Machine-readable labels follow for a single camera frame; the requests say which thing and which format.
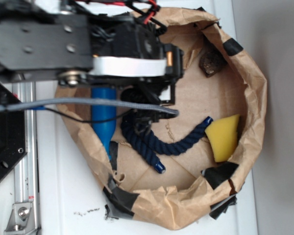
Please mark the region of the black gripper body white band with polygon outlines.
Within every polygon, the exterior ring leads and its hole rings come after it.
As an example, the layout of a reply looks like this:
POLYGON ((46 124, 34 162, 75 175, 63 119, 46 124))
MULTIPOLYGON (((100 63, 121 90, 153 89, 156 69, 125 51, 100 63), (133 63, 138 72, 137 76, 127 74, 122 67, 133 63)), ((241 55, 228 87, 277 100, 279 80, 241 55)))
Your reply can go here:
POLYGON ((136 111, 134 123, 142 131, 160 119, 175 118, 175 85, 183 76, 183 51, 162 43, 162 25, 143 23, 131 15, 89 19, 93 88, 116 90, 116 99, 103 98, 100 105, 127 107, 136 111))

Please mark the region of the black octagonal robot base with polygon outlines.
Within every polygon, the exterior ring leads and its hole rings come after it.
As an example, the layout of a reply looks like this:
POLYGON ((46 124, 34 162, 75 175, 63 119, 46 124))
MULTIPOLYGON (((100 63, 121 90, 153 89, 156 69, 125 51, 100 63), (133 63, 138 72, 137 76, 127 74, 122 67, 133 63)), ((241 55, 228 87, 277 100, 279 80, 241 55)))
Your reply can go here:
POLYGON ((0 182, 25 154, 25 112, 0 112, 0 182))

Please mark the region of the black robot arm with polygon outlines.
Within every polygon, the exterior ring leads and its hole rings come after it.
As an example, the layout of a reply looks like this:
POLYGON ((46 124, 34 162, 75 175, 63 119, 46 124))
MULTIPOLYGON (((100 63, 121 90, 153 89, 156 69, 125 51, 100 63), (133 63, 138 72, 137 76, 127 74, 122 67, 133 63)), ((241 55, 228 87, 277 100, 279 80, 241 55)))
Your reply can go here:
POLYGON ((167 27, 155 19, 160 6, 146 11, 132 0, 107 0, 129 13, 94 14, 79 1, 63 0, 50 13, 33 2, 0 0, 0 81, 56 80, 63 87, 121 89, 121 101, 98 97, 94 105, 138 111, 138 124, 178 116, 161 99, 183 76, 183 52, 159 39, 167 27))

